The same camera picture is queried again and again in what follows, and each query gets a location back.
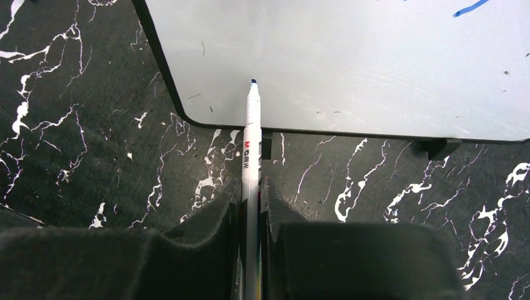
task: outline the whiteboard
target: whiteboard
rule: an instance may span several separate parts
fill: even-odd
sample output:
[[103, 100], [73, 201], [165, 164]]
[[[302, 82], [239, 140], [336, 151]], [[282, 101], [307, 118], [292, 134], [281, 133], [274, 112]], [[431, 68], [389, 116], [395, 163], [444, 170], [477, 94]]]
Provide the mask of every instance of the whiteboard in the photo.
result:
[[145, 2], [197, 123], [244, 126], [255, 78], [264, 128], [530, 138], [528, 0]]

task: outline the table surface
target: table surface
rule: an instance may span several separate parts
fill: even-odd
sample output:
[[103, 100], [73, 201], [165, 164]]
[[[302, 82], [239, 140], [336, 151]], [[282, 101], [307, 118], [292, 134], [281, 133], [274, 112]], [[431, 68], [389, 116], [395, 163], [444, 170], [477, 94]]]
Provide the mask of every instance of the table surface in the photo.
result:
[[[1, 1], [0, 33], [9, 20]], [[241, 175], [242, 132], [176, 115], [130, 1], [24, 1], [0, 51], [1, 206], [165, 230]], [[429, 162], [405, 140], [277, 133], [262, 173], [310, 220], [431, 226], [470, 299], [529, 299], [529, 153], [464, 144]]]
[[266, 128], [530, 139], [527, 0], [145, 2], [189, 120], [244, 126], [255, 78]]

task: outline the white marker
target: white marker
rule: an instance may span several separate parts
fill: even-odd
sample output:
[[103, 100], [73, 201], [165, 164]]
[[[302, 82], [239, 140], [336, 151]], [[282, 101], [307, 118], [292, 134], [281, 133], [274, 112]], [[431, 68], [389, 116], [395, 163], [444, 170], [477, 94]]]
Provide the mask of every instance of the white marker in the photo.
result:
[[241, 196], [243, 228], [241, 261], [242, 296], [245, 300], [261, 299], [261, 240], [259, 237], [261, 181], [261, 99], [258, 84], [252, 79], [247, 96], [247, 122], [243, 131], [243, 164]]

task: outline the blue marker stroke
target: blue marker stroke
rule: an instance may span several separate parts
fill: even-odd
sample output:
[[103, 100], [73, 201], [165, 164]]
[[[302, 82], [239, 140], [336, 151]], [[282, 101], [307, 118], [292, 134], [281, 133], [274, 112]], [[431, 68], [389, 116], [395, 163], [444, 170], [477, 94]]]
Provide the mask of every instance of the blue marker stroke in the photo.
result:
[[489, 0], [480, 0], [479, 2], [473, 4], [472, 6], [460, 9], [459, 11], [455, 12], [452, 16], [455, 17], [455, 18], [459, 17], [459, 16], [461, 16], [461, 15], [463, 15], [465, 13], [468, 13], [468, 12], [478, 8], [480, 5], [482, 5], [482, 4], [484, 4], [484, 3], [488, 2], [488, 1]]

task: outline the black marble surface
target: black marble surface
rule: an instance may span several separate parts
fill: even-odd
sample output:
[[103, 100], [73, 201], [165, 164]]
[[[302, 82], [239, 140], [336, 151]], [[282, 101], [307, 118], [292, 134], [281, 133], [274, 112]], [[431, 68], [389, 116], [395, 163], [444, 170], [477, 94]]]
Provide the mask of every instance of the black marble surface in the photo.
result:
[[[1, 206], [42, 226], [169, 229], [240, 176], [242, 133], [176, 115], [127, 0], [0, 1], [0, 113]], [[441, 162], [400, 140], [272, 150], [263, 174], [308, 219], [427, 224], [471, 299], [530, 299], [530, 144]]]

